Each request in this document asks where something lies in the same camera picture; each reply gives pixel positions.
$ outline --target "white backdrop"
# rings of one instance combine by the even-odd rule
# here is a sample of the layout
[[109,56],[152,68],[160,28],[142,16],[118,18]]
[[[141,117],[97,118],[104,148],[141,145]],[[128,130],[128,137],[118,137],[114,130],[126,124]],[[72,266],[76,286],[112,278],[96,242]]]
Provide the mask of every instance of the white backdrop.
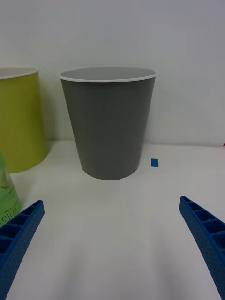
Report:
[[225,2],[3,0],[0,65],[40,70],[47,138],[73,139],[61,70],[126,64],[158,70],[146,140],[225,142]]

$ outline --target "bucket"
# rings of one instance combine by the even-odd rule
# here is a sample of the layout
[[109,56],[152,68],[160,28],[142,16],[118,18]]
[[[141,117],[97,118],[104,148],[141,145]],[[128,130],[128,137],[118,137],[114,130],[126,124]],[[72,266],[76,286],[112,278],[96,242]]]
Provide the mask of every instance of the bucket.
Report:
[[0,152],[9,173],[46,156],[38,70],[0,68]]
[[60,74],[82,169],[117,180],[139,165],[156,71],[91,67]]

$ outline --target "bucket rim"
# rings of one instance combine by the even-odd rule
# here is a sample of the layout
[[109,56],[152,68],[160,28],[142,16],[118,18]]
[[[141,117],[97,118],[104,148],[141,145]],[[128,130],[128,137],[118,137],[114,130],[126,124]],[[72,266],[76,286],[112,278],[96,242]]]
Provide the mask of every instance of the bucket rim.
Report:
[[38,73],[34,67],[0,67],[0,80],[28,76]]
[[[143,75],[141,76],[134,76],[130,78],[107,78],[107,79],[92,79],[92,78],[75,78],[72,75],[69,75],[67,73],[72,73],[76,71],[81,70],[90,70],[90,69],[103,69],[103,68],[121,68],[121,69],[130,69],[135,71],[143,71]],[[91,66],[91,67],[78,67],[78,68],[72,68],[64,70],[60,73],[60,79],[65,81],[72,81],[72,82],[81,82],[81,83],[121,83],[121,82],[131,82],[131,81],[139,81],[139,80],[146,80],[156,77],[157,71],[152,68],[143,68],[143,67],[137,67],[137,66],[116,66],[116,65],[106,65],[106,66]]]

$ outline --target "lime green container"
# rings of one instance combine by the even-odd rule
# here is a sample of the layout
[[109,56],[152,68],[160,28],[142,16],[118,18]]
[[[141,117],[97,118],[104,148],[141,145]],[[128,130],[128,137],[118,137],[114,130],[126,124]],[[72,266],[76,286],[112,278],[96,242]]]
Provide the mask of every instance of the lime green container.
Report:
[[9,173],[46,157],[38,70],[0,68],[0,152]]

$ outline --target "gray bucket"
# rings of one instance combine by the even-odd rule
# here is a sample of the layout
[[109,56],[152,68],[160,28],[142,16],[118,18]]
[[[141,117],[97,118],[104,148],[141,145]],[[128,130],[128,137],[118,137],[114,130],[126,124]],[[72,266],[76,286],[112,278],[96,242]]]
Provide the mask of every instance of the gray bucket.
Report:
[[88,175],[117,180],[137,170],[156,74],[135,67],[60,74],[79,158]]

